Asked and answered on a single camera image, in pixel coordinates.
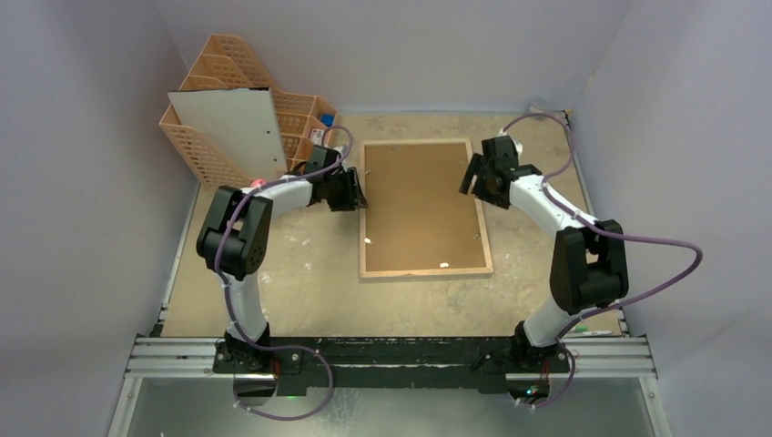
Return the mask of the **orange plastic desk organizer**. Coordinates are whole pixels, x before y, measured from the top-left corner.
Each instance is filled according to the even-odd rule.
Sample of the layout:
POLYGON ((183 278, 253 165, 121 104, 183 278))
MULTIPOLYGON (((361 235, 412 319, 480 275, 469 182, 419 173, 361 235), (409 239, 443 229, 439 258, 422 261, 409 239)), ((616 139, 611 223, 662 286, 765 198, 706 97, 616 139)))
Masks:
MULTIPOLYGON (((313 145, 326 128, 320 122, 321 114, 332 114, 334 122, 339 120, 337 109, 325 98, 281 90, 249 44, 239 36, 210 35, 179 89, 239 87, 270 90, 287 157, 287 171, 298 171, 299 164, 310 156, 313 145)), ((203 186, 236 187, 252 182, 194 128, 184 126, 172 106, 168 106, 159 126, 203 186)))

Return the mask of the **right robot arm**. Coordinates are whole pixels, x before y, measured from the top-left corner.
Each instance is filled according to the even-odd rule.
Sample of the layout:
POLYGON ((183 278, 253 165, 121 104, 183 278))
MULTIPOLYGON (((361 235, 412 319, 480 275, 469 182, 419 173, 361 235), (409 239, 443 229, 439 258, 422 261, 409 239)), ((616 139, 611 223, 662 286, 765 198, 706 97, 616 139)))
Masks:
POLYGON ((513 363, 531 371, 556 351, 571 322, 625 297, 629 279, 624 242, 606 236, 621 235, 621 225, 600 221, 554 192, 536 166, 520 162, 520 151, 505 135, 483 140, 460 191, 499 208, 516 207, 554 239, 551 296, 512 337, 513 363))

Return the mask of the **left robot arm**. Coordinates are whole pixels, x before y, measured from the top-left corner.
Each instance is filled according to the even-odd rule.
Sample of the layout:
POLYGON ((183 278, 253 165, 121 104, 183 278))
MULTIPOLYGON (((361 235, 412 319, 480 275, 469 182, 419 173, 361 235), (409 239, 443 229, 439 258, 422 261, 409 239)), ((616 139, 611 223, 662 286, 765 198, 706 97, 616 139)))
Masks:
POLYGON ((366 208, 357 170, 345 165, 349 148, 316 146, 288 174, 250 188, 217 189, 198 234, 196 252, 223 289, 229 325, 226 359, 247 371, 266 369, 276 347, 261 308, 257 273, 266 258, 273 219, 324 203, 330 211, 366 208))

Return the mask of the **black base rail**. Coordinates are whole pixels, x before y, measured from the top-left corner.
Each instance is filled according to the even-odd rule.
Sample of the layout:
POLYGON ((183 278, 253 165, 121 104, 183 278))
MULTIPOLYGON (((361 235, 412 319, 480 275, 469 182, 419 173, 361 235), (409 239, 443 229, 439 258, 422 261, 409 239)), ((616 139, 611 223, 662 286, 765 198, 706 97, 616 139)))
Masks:
POLYGON ((276 337, 265 363, 226 359, 222 339, 141 338, 128 378, 231 381, 254 400, 304 396, 309 389, 476 390, 540 400, 568 377, 654 377, 644 339, 582 337, 547 357, 520 364, 506 337, 276 337))

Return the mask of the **white marker pen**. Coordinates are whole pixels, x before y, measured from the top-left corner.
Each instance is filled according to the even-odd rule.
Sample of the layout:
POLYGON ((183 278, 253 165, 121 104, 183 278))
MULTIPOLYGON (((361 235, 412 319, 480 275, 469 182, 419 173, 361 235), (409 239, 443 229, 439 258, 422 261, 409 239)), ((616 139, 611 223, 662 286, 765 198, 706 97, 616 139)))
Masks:
POLYGON ((577 335, 581 335, 583 337, 603 337, 603 336, 612 336, 615 333, 610 330, 593 330, 593 331, 584 331, 579 332, 577 335))

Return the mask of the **blue item in organizer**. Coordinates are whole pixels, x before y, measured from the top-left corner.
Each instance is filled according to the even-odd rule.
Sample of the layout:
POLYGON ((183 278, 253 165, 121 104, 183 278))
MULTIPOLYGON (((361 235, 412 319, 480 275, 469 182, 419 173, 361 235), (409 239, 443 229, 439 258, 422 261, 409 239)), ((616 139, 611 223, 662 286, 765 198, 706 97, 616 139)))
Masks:
POLYGON ((331 127, 334 124, 334 115, 332 115, 332 114, 321 114, 320 115, 320 122, 325 127, 331 127))

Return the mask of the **white board in organizer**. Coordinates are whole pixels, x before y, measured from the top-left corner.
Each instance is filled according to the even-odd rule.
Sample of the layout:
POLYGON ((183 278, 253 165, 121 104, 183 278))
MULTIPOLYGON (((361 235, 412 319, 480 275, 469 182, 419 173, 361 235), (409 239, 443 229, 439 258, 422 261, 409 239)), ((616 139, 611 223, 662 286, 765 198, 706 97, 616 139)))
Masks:
POLYGON ((272 94, 267 87, 168 92, 184 126, 249 179, 274 179, 287 171, 287 157, 272 94))

